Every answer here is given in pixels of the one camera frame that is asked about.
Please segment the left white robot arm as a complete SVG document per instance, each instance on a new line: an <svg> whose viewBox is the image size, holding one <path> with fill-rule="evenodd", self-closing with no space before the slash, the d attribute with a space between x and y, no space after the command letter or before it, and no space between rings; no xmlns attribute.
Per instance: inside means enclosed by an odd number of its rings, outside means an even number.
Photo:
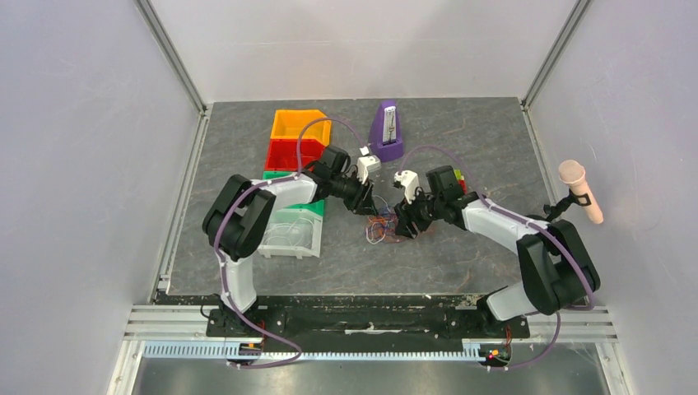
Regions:
<svg viewBox="0 0 698 395"><path fill-rule="evenodd" d="M250 308L257 299L252 256L275 211L335 197L353 214L376 214L370 173L379 169L380 161L367 148L361 153L352 163L343 149L326 146L317 160L284 177L229 177L205 215L202 231L219 261L221 299L231 309L226 324L237 335L248 336L258 326L258 314Z"/></svg>

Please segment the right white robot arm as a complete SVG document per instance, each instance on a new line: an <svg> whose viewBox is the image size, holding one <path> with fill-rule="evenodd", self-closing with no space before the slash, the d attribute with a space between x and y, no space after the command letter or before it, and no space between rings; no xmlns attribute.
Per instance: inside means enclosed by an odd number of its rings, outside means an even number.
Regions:
<svg viewBox="0 0 698 395"><path fill-rule="evenodd" d="M600 288L598 272L570 222L521 216L476 191L466 193L449 165L426 176L427 191L413 171L394 175L394 186L404 192L394 208L396 235L415 238L433 222L444 221L496 242L518 259L521 280L477 301L475 323L481 333L495 336L518 316L552 315L593 298Z"/></svg>

